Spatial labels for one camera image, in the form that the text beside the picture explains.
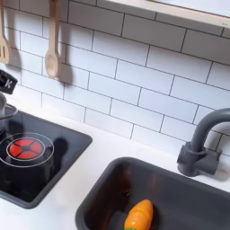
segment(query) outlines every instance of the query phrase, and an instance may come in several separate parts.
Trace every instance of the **faucet handle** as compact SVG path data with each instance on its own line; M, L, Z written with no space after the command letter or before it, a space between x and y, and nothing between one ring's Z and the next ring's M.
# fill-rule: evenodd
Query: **faucet handle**
M201 172L214 175L219 165L220 155L221 153L217 153L217 155L207 153L205 157L199 159L194 164L194 168Z

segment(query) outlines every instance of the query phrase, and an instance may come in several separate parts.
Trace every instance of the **black stovetop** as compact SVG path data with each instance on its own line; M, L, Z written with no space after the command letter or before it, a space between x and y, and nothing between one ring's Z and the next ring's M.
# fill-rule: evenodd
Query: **black stovetop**
M35 208L75 160L91 137L19 112L0 135L0 197Z

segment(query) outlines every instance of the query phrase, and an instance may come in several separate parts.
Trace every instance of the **white shelf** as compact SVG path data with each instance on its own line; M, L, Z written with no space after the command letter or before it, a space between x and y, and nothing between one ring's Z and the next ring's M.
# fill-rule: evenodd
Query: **white shelf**
M198 22L204 22L204 23L230 28L230 17L227 16L217 15L213 13L205 13L205 12L200 12L188 8L182 8L171 4L156 3L147 0L107 0L107 1L118 3L118 4L130 5L137 8L146 9L148 11L166 13L173 16L187 18Z

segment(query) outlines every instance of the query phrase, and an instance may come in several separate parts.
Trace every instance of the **wooden spatula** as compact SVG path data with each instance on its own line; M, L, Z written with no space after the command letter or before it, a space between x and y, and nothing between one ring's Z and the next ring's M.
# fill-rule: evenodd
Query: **wooden spatula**
M49 77L57 77L60 72L60 55L58 54L58 16L59 0L49 0L49 50L45 57Z
M4 35L4 0L0 0L0 62L9 64L11 47Z

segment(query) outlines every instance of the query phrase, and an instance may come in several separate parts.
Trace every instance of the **stove burner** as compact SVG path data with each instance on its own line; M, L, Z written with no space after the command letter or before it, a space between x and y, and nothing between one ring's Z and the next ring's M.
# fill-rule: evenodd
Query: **stove burner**
M21 138L14 140L7 152L16 159L31 160L40 157L44 153L44 144L38 139Z
M0 143L0 161L17 168L44 164L54 154L53 142L37 133L18 133Z

